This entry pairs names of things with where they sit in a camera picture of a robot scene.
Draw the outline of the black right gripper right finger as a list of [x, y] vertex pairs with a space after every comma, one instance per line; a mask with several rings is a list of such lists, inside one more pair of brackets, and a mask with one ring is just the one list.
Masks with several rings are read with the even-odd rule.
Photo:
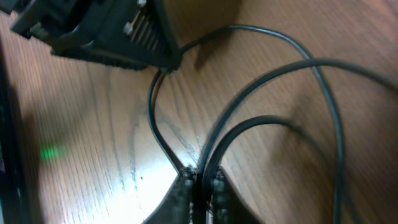
[[214, 224], [263, 224], [243, 201], [222, 168], [217, 170], [212, 181], [211, 204]]

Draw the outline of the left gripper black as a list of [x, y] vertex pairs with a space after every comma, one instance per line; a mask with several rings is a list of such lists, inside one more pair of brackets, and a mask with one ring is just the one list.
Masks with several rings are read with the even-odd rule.
[[106, 1], [1, 1], [1, 11], [18, 17], [14, 33], [49, 45], [54, 56], [100, 63], [129, 70], [146, 65], [175, 70], [182, 60], [162, 1], [133, 1], [124, 23], [127, 56], [100, 54], [94, 43], [106, 11]]

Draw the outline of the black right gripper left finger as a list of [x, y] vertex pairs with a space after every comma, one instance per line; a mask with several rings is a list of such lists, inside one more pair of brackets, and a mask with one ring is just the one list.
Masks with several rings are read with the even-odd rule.
[[188, 224], [194, 179], [191, 175], [178, 176], [158, 207], [143, 224]]

